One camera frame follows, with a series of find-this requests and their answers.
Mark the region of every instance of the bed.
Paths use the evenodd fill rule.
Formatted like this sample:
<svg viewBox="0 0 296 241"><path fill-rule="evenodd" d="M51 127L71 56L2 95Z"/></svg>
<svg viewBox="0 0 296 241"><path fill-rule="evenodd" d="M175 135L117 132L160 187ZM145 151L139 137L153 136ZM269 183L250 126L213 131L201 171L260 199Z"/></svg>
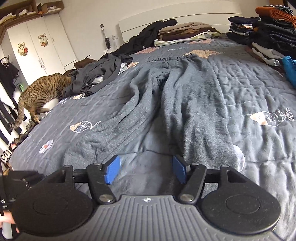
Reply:
<svg viewBox="0 0 296 241"><path fill-rule="evenodd" d="M228 164L279 200L275 233L295 240L296 90L286 78L224 35L132 57L96 94L60 101L13 152L13 168L50 174L118 154L111 189L119 198L177 194L174 154L208 168Z"/></svg>

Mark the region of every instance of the gray ribbed plate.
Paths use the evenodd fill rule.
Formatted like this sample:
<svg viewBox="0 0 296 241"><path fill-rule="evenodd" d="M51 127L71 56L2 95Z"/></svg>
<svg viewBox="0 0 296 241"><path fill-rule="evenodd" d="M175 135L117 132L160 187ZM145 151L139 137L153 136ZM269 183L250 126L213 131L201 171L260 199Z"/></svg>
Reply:
<svg viewBox="0 0 296 241"><path fill-rule="evenodd" d="M235 236L211 227L192 205L169 196L127 196L99 206L88 223L58 237L22 233L17 241L280 241L272 232Z"/></svg>

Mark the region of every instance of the folded beige garment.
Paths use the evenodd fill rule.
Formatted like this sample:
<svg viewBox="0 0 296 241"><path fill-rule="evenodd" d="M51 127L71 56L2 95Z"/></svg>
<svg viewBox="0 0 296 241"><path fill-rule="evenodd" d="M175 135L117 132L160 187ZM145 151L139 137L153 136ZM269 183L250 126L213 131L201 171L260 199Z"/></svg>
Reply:
<svg viewBox="0 0 296 241"><path fill-rule="evenodd" d="M187 29L200 29L200 28L211 28L211 25L208 25L208 24L200 24L200 25L193 25L193 26L188 26L188 27L183 27L183 28L176 28L174 30L170 30L170 31L160 31L158 33L158 35L163 35L165 33L173 33L173 32L176 32L176 31L181 31L181 30L187 30Z"/></svg>
<svg viewBox="0 0 296 241"><path fill-rule="evenodd" d="M182 24L177 24L177 25L174 25L174 26L164 27L160 31L167 32L167 31L171 31L171 30L174 30L174 29L177 29L177 28L184 28L184 27L190 27L190 26L201 25L201 24L205 24L205 23L198 23L198 22L182 23Z"/></svg>

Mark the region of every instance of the cat's tail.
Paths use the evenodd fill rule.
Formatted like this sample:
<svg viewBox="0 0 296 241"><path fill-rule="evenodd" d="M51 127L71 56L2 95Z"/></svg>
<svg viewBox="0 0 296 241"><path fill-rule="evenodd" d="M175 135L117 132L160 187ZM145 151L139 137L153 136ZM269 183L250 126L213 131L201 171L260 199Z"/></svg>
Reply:
<svg viewBox="0 0 296 241"><path fill-rule="evenodd" d="M25 101L20 99L19 103L18 103L18 108L17 108L17 112L18 112L17 119L15 120L15 122L9 123L9 128L11 130L18 128L20 126L20 124L22 123L24 116L25 116L24 108L25 108Z"/></svg>

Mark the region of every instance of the white wardrobe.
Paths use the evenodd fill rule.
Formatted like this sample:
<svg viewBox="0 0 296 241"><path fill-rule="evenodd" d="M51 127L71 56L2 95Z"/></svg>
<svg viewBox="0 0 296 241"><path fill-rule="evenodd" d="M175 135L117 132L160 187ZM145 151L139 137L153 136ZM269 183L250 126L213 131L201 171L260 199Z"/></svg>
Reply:
<svg viewBox="0 0 296 241"><path fill-rule="evenodd" d="M10 46L28 85L42 76L65 73L77 58L58 14L36 18L7 29Z"/></svg>

